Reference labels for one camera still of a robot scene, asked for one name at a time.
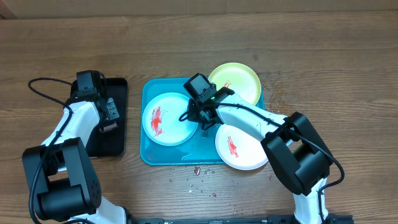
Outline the pink and green sponge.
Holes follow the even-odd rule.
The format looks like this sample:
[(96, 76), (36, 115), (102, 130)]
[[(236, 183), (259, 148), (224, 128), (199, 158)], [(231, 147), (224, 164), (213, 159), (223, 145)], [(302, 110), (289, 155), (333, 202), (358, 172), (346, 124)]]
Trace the pink and green sponge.
[(106, 125), (106, 126), (103, 126), (103, 127), (101, 127), (99, 130), (102, 132), (102, 133), (105, 133), (105, 132), (108, 132), (108, 131), (110, 131), (110, 130), (113, 130), (113, 129), (115, 129), (115, 128), (117, 128), (117, 123), (114, 121), (113, 123), (111, 123), (111, 124), (108, 124), (108, 125)]

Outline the light blue plate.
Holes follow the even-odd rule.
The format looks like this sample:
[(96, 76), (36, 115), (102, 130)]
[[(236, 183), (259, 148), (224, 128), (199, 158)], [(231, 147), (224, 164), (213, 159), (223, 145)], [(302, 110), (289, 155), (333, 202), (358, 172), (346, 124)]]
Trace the light blue plate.
[(142, 127), (147, 136), (162, 146), (176, 146), (189, 140), (198, 123), (179, 121), (187, 111), (189, 98), (181, 93), (163, 93), (144, 108)]

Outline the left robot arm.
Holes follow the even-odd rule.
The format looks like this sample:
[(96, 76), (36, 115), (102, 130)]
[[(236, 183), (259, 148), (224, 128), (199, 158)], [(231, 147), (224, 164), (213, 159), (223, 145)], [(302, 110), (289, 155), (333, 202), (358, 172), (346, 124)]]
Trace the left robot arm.
[(128, 87), (124, 78), (78, 72), (53, 133), (22, 155), (34, 223), (134, 223), (129, 210), (110, 202), (91, 163), (126, 149)]

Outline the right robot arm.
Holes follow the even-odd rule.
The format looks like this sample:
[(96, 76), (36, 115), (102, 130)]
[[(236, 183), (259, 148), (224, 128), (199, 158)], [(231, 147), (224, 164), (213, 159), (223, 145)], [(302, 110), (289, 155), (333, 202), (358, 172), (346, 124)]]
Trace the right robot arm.
[(187, 88), (191, 96), (180, 120), (202, 123), (203, 129), (221, 123), (233, 126), (261, 143), (280, 182), (295, 200), (299, 223), (326, 223), (324, 190), (333, 156), (310, 121), (301, 113), (274, 114), (223, 87)]

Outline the black tray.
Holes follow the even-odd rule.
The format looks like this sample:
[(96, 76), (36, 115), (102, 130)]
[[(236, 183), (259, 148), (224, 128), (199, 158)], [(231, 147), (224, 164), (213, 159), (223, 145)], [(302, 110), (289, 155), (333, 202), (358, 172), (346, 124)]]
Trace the black tray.
[[(105, 78), (102, 73), (102, 90), (95, 95), (77, 97), (77, 80), (73, 82), (68, 106), (72, 109), (71, 120), (66, 127), (67, 138), (80, 138), (90, 157), (120, 156), (126, 147), (127, 81), (123, 78)], [(119, 118), (101, 121), (101, 99), (112, 98)], [(117, 123), (117, 128), (102, 133), (100, 128)]]

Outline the teal plastic tray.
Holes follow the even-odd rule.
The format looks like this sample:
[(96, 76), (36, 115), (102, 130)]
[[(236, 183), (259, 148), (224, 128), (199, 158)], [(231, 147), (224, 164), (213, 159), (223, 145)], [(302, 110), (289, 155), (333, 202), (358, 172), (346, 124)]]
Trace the teal plastic tray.
[[(155, 78), (149, 80), (142, 89), (142, 109), (156, 96), (175, 92), (190, 97), (183, 85), (188, 78)], [(217, 153), (215, 137), (219, 125), (216, 124), (206, 131), (198, 125), (194, 135), (187, 141), (176, 146), (157, 144), (145, 133), (140, 131), (140, 155), (142, 160), (152, 166), (187, 166), (199, 164), (222, 164), (223, 160)]]

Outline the yellow-green plate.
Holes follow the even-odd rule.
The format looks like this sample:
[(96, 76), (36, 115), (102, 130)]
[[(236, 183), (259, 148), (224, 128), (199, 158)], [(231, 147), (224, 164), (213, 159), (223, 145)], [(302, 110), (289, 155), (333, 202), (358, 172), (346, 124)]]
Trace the yellow-green plate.
[(258, 75), (247, 65), (230, 62), (216, 67), (208, 77), (217, 90), (226, 87), (242, 99), (256, 105), (261, 97), (261, 83)]

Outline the white plate with red stain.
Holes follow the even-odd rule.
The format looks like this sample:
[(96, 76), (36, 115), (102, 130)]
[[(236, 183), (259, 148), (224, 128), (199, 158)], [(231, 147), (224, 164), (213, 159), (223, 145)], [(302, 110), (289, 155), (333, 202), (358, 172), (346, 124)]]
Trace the white plate with red stain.
[(227, 124), (218, 128), (215, 147), (221, 159), (238, 170), (254, 170), (269, 161), (257, 139)]

